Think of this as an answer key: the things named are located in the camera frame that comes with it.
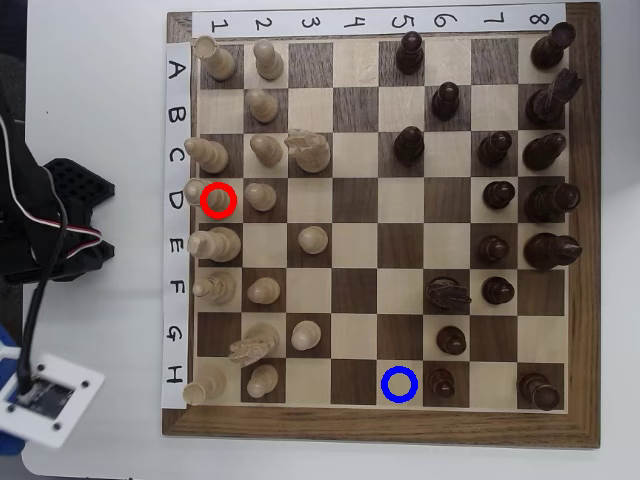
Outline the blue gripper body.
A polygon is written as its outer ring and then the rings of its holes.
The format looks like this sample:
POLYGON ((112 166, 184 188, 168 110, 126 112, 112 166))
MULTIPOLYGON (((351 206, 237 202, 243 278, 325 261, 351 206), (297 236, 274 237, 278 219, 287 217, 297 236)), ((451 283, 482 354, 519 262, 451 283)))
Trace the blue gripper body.
MULTIPOLYGON (((19 353, 7 353, 6 350, 19 350, 14 339, 8 333, 8 331, 0 326, 1 336, 1 387, 9 381, 11 376, 16 371, 17 359, 19 353)), ((16 456, 23 450, 23 440, 10 435, 4 431, 1 432, 1 455, 2 456, 16 456)))

